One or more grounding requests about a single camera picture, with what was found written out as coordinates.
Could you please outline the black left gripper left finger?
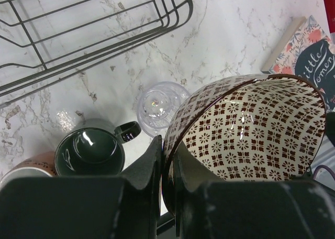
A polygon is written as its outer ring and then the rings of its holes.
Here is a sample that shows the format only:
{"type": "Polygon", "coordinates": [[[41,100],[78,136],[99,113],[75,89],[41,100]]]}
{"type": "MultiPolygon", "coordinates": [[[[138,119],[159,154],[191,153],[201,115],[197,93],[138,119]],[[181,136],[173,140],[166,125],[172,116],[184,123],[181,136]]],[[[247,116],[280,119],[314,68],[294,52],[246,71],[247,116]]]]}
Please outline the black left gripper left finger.
{"type": "Polygon", "coordinates": [[[156,238],[162,137],[116,176],[27,177],[1,189],[1,238],[156,238]]]}

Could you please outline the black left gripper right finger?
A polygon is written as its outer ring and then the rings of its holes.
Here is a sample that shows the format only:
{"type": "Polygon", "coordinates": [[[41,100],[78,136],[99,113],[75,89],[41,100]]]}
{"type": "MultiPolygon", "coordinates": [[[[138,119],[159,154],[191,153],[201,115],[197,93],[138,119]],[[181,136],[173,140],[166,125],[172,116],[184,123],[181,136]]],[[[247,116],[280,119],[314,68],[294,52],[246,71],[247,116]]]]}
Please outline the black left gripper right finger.
{"type": "Polygon", "coordinates": [[[334,192],[314,180],[227,182],[185,148],[174,171],[180,238],[334,238],[334,192]]]}

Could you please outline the grey mug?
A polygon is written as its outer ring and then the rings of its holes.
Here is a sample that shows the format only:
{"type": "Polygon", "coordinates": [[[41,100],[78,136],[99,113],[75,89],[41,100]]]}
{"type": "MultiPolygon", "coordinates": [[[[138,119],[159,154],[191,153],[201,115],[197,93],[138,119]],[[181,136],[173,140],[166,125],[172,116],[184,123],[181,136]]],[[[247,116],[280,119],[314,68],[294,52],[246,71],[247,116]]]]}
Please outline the grey mug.
{"type": "Polygon", "coordinates": [[[119,126],[100,118],[80,122],[59,143],[55,170],[59,176],[116,175],[125,165],[122,145],[140,133],[136,121],[119,126]]]}

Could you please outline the red patterned white bowl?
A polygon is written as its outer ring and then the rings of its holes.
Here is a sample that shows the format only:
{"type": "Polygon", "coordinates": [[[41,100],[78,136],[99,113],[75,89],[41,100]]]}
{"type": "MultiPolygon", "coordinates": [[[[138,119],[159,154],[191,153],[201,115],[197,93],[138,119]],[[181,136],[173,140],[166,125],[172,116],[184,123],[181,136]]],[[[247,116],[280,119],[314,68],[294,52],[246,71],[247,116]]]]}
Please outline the red patterned white bowl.
{"type": "Polygon", "coordinates": [[[178,108],[164,138],[167,210],[175,213],[173,158],[182,145],[223,180],[283,181],[306,172],[325,126],[322,94],[295,75],[240,75],[203,86],[178,108]]]}

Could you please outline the orange pink mug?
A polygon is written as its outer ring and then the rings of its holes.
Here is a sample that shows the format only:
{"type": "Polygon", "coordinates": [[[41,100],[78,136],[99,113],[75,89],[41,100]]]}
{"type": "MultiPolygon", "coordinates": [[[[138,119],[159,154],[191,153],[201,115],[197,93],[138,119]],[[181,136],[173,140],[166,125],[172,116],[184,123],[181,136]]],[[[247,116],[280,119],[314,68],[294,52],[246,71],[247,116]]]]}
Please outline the orange pink mug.
{"type": "Polygon", "coordinates": [[[22,161],[3,176],[1,179],[1,188],[17,178],[56,176],[54,156],[55,152],[49,151],[22,161]]]}

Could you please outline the clear octagonal glass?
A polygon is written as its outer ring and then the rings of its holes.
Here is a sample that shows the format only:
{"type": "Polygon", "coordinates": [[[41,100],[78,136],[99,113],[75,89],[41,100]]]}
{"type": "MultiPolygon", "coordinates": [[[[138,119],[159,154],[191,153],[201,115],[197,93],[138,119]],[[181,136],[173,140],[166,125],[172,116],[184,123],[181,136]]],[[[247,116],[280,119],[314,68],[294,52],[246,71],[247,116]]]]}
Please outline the clear octagonal glass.
{"type": "Polygon", "coordinates": [[[150,137],[164,137],[172,117],[190,95],[174,82],[159,82],[143,91],[137,104],[137,120],[142,130],[150,137]]]}

